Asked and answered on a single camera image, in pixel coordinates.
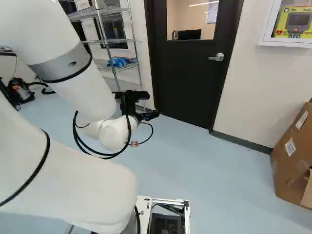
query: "aed sign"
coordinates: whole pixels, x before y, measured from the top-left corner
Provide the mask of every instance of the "aed sign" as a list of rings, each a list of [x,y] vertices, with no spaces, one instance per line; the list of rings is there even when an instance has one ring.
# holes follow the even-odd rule
[[[312,6],[281,8],[275,24],[274,38],[312,39]]]

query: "light blue floor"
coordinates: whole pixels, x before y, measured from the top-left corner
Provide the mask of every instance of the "light blue floor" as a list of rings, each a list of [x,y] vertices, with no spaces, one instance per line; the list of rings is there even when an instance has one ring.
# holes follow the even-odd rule
[[[78,149],[71,130],[74,110],[57,95],[40,95],[21,107],[34,125]],[[141,195],[190,200],[192,234],[311,233],[312,212],[275,197],[268,155],[169,117],[160,116],[152,124],[150,141],[114,161],[136,173]],[[148,126],[140,126],[133,139],[149,133]],[[56,220],[0,215],[1,234],[64,234],[66,228]]]

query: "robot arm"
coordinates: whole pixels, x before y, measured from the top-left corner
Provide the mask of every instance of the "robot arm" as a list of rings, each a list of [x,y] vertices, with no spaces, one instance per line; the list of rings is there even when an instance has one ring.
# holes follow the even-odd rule
[[[0,45],[9,46],[58,95],[79,111],[77,126],[112,151],[128,139],[125,116],[108,120],[116,101],[57,0],[5,1]],[[138,120],[129,115],[132,132]]]
[[[119,136],[127,135],[125,119],[103,121],[115,112],[115,98],[58,1],[4,0],[2,5],[0,44],[9,46],[79,111],[77,125],[90,123],[85,132],[102,136],[108,148],[120,148],[125,140]],[[120,233],[137,199],[134,174],[49,139],[1,93],[0,106],[0,204],[25,183],[47,154],[33,181],[2,204],[0,212],[60,218],[99,234]],[[137,127],[133,120],[130,123]]]

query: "gray band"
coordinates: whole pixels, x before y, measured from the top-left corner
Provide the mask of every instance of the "gray band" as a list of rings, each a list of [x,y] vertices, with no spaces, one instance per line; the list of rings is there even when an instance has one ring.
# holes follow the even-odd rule
[[[43,81],[57,81],[79,73],[90,62],[90,55],[80,42],[67,54],[52,60],[29,65]]]

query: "door window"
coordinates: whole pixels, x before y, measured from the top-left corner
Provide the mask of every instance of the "door window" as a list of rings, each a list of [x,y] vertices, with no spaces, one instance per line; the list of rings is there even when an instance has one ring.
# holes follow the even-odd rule
[[[167,40],[212,40],[218,0],[167,0]]]

